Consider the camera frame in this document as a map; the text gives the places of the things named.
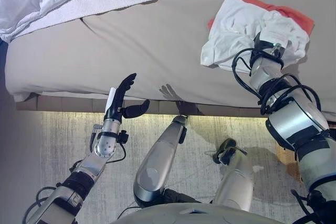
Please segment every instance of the floor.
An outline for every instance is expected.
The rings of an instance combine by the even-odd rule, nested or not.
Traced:
[[[99,113],[16,111],[5,89],[5,50],[0,46],[0,223],[20,223],[36,191],[64,180],[74,161],[88,153],[88,137]],[[135,173],[150,146],[168,126],[169,115],[144,115],[124,120],[130,134],[127,158],[107,166],[78,216],[81,223],[109,223],[127,206],[133,206]],[[185,143],[180,145],[167,186],[209,202],[220,182],[220,166],[211,153],[228,136],[249,152],[255,172],[251,211],[291,223],[303,216],[289,190],[304,193],[303,186],[286,173],[275,156],[275,141],[264,127],[265,119],[192,116]]]

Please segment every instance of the bed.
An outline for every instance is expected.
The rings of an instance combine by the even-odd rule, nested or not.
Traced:
[[[316,90],[325,116],[336,121],[336,0],[262,1],[315,21],[307,56],[284,72]],[[183,100],[201,104],[204,114],[257,116],[257,99],[232,72],[199,63],[207,23],[222,2],[155,0],[17,37],[7,51],[6,87],[18,109],[100,112],[110,87],[136,72],[128,102],[151,99],[152,113],[176,113],[168,100]],[[167,84],[170,96],[162,92]]]

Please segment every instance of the robotic hand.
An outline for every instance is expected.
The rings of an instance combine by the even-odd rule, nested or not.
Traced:
[[[119,132],[122,117],[141,116],[149,107],[149,100],[145,100],[142,105],[122,107],[125,93],[133,85],[136,75],[136,73],[129,75],[117,89],[111,89],[104,123],[103,125],[95,124],[93,127],[90,140],[91,153],[82,161],[75,163],[70,169],[71,175],[44,201],[29,219],[28,224],[76,223],[75,216],[104,171],[106,164],[116,162],[109,161],[116,151],[116,144],[119,143],[124,150],[123,144],[127,142],[128,135],[126,131]],[[101,132],[95,140],[97,129],[101,129]]]

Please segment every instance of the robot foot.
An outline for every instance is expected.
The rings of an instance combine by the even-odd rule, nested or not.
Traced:
[[[218,148],[217,152],[212,156],[213,161],[216,164],[220,164],[221,163],[221,156],[223,153],[226,153],[230,148],[235,148],[237,145],[237,142],[232,139],[232,138],[228,138],[227,140],[225,140],[220,147]]]

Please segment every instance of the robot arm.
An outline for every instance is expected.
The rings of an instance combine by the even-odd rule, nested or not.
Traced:
[[[125,78],[119,87],[111,89],[103,126],[95,125],[90,144],[92,152],[84,158],[71,175],[57,187],[40,208],[29,219],[28,224],[72,224],[83,201],[104,171],[109,159],[116,151],[116,143],[127,141],[126,131],[119,132],[122,116],[135,118],[144,114],[149,107],[149,100],[142,105],[122,107],[125,92],[131,88],[136,74]],[[97,140],[97,129],[101,128]]]
[[[260,40],[258,35],[255,47],[251,49],[249,83],[260,98],[261,114],[269,115],[268,131],[280,146],[295,151],[298,157],[314,218],[318,216],[325,221],[323,223],[329,223],[331,209],[336,204],[336,141],[329,136],[317,94],[310,87],[301,85],[296,77],[281,74],[284,50],[275,41]],[[292,86],[289,77],[298,84]],[[240,78],[237,80],[250,91]],[[314,96],[316,105],[307,90]]]

